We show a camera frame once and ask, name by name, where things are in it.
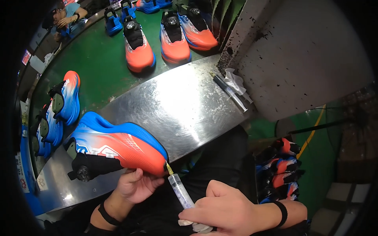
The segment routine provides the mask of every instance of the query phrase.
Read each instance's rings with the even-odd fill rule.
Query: label
[[[20,152],[17,153],[15,158],[16,158],[17,172],[18,172],[18,175],[19,175],[20,185],[21,185],[22,191],[24,193],[29,193],[30,191],[29,191],[28,184],[26,183],[26,176],[25,176],[25,172],[24,172],[24,169],[23,169]]]

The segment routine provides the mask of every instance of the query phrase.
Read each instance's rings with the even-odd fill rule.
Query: stainless steel table
[[[219,55],[174,68],[129,90],[110,102],[99,114],[114,125],[136,123],[154,135],[171,162],[196,150],[255,115],[245,103],[243,113],[213,82],[209,72]],[[59,147],[37,178],[40,201],[46,211],[69,207],[116,187],[121,171],[89,182],[71,181],[72,159]]]

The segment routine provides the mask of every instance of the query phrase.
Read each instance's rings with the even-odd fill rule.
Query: blue sneaker
[[[122,10],[121,10],[122,23],[125,22],[125,18],[128,15],[130,15],[134,19],[136,18],[135,16],[136,7],[129,0],[122,0],[121,7],[122,7]]]
[[[160,6],[156,0],[138,0],[136,2],[136,9],[146,14],[152,14],[160,10]]]
[[[81,118],[65,149],[74,159],[68,176],[85,182],[122,168],[161,175],[168,160],[163,146],[142,127],[129,122],[112,125],[93,111]]]
[[[54,119],[62,120],[66,125],[73,124],[80,114],[79,103],[80,78],[75,71],[68,71],[63,82],[49,91],[53,99]]]
[[[63,122],[54,118],[53,112],[53,99],[43,107],[38,115],[38,119],[41,120],[40,135],[42,136],[42,142],[52,143],[57,146],[63,137]]]
[[[156,3],[160,8],[167,8],[172,6],[172,0],[156,0]]]
[[[43,156],[46,158],[51,153],[51,143],[42,142],[40,129],[40,120],[30,127],[30,132],[32,135],[32,148],[34,151],[34,156]]]
[[[109,36],[114,36],[122,30],[121,20],[112,8],[106,9],[104,15],[105,29]]]

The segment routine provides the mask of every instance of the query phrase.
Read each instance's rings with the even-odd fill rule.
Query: wall
[[[323,105],[373,81],[358,35],[331,0],[282,1],[253,41],[233,63],[258,111],[270,121]]]

